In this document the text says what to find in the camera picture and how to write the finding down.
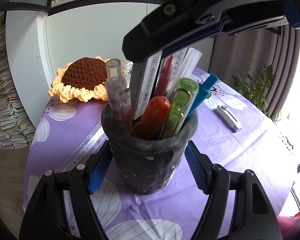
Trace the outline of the pink patterned pen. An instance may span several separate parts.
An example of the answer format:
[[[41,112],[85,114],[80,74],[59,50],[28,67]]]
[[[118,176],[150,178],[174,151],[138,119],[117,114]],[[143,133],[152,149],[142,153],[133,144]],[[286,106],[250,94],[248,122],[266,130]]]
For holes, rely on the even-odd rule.
[[[105,86],[113,118],[125,133],[130,134],[133,129],[130,89],[127,88],[126,79],[121,74],[121,61],[110,59],[106,63],[106,71]]]

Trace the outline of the green white pen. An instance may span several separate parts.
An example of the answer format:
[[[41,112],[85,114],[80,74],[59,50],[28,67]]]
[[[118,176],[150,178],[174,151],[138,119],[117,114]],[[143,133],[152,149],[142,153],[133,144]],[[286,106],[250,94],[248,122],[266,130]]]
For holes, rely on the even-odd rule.
[[[173,137],[180,131],[198,91],[199,86],[195,81],[186,77],[178,80],[161,139]]]

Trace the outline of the blue pen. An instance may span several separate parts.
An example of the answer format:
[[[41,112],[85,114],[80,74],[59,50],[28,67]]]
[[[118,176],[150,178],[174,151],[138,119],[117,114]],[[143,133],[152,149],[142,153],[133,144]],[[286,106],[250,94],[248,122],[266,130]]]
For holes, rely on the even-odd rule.
[[[210,74],[203,83],[198,83],[199,90],[197,96],[188,112],[187,117],[189,117],[196,108],[210,95],[210,89],[218,81],[218,77],[215,74]]]

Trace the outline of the purple floral tablecloth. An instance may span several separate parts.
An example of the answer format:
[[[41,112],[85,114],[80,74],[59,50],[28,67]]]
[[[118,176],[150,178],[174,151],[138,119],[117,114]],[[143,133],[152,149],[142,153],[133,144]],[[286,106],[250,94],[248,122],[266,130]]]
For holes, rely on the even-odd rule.
[[[50,168],[68,172],[86,161],[106,141],[101,126],[102,101],[89,103],[52,98],[34,134],[25,177],[28,203],[41,173]],[[257,173],[276,213],[288,196],[296,164],[286,138],[254,105],[222,81],[198,108],[195,145],[214,162],[235,171]],[[197,218],[198,204],[207,197],[196,188],[181,153],[158,151],[131,157],[118,153],[92,202],[102,226],[159,218],[187,238],[183,223]]]

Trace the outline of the clear transparent pen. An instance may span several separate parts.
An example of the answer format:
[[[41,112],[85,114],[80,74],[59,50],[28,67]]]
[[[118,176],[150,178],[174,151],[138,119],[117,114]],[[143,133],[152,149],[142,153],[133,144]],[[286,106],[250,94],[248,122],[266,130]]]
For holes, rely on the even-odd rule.
[[[177,81],[183,77],[190,77],[195,66],[202,57],[202,53],[194,48],[189,48],[187,52],[186,49],[182,49],[177,53],[174,53],[174,56],[177,56],[174,60],[172,67],[172,74],[170,76],[170,81],[167,87],[166,98],[169,100],[172,99],[172,94],[177,85]]]

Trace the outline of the pile of stacked papers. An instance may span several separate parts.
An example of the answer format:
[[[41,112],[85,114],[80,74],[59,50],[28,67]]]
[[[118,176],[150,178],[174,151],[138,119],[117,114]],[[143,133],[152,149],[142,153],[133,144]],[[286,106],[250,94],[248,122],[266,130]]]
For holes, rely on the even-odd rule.
[[[36,129],[15,88],[6,50],[5,27],[0,27],[0,150],[30,146]]]

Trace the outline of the grey curtain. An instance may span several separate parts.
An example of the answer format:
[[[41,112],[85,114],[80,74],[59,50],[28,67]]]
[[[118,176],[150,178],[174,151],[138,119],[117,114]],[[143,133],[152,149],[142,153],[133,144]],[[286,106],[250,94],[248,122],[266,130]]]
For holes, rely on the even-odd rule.
[[[223,82],[234,88],[232,76],[243,73],[248,67],[248,55],[251,54],[251,40],[257,38],[258,48],[255,59],[258,65],[253,67],[251,76],[255,77],[261,64],[273,64],[280,68],[285,64],[288,55],[287,67],[290,69],[289,81],[285,95],[288,96],[300,52],[300,30],[289,25],[270,29],[261,29],[234,36],[220,36],[215,38],[209,65],[209,72],[216,74]]]

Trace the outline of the white bookshelf cabinet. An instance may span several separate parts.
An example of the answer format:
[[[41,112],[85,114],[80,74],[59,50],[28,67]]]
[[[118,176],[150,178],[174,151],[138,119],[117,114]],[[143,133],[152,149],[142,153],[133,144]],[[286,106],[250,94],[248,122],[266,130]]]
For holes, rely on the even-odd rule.
[[[58,68],[82,57],[124,57],[124,36],[166,0],[52,0],[48,12],[6,11],[6,49],[33,125]]]

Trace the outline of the orange marker pen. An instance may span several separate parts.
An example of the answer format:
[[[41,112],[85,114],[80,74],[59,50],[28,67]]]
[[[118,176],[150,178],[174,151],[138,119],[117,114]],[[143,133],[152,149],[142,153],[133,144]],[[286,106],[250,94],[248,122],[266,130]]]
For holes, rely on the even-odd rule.
[[[160,125],[166,120],[170,110],[170,101],[164,96],[153,97],[146,107],[146,110],[132,130],[132,136],[151,140]]]

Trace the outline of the crochet sunflower with green stem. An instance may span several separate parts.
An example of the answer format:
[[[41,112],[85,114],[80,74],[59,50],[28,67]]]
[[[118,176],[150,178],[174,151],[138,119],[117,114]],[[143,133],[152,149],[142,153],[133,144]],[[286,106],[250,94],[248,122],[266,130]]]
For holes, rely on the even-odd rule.
[[[58,96],[60,102],[67,103],[72,99],[88,102],[91,99],[108,101],[105,87],[107,72],[106,63],[110,59],[100,56],[83,57],[57,69],[57,75],[51,83],[48,95]]]

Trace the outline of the green potted plant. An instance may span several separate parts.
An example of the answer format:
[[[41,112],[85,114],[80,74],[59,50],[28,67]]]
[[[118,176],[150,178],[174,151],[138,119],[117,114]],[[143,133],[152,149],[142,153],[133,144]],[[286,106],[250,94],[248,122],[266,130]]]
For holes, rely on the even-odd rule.
[[[253,38],[251,54],[247,56],[249,58],[247,70],[232,76],[233,85],[239,94],[253,103],[274,123],[278,123],[282,119],[282,107],[287,97],[285,91],[290,69],[286,64],[291,62],[286,55],[282,68],[279,64],[274,69],[273,64],[263,63],[258,67],[256,76],[252,77],[250,73],[253,67],[258,65],[258,61],[255,59],[257,48],[257,38]]]

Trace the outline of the red gel pen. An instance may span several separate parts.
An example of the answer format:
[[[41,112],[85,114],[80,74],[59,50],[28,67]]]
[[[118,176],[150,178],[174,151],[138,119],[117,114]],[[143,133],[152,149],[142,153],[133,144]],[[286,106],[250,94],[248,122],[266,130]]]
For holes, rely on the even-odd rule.
[[[170,80],[171,75],[171,64],[173,61],[173,55],[171,55],[167,60],[164,66],[162,67],[162,70],[160,72],[160,76],[158,79],[158,83],[155,89],[154,96],[165,96],[167,85]]]

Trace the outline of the silver ribbon bow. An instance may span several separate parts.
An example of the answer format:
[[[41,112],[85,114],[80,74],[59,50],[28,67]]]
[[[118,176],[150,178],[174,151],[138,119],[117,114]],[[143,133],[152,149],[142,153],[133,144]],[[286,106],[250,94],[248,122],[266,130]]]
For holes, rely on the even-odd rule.
[[[125,59],[120,60],[121,75],[127,76],[131,74],[133,62]]]

